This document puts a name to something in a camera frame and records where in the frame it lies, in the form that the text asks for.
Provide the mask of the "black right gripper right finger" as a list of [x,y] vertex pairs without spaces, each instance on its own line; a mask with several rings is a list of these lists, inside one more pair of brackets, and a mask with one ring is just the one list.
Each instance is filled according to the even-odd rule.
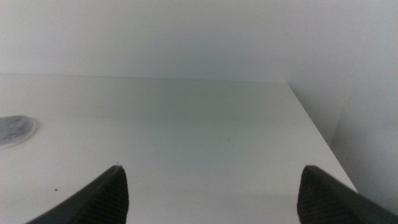
[[303,169],[297,213],[300,223],[306,224],[397,224],[396,214],[317,166]]

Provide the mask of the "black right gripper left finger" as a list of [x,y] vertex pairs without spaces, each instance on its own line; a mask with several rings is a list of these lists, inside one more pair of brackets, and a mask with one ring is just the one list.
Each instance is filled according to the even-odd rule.
[[122,166],[112,166],[77,193],[29,223],[126,223],[128,210],[125,170]]

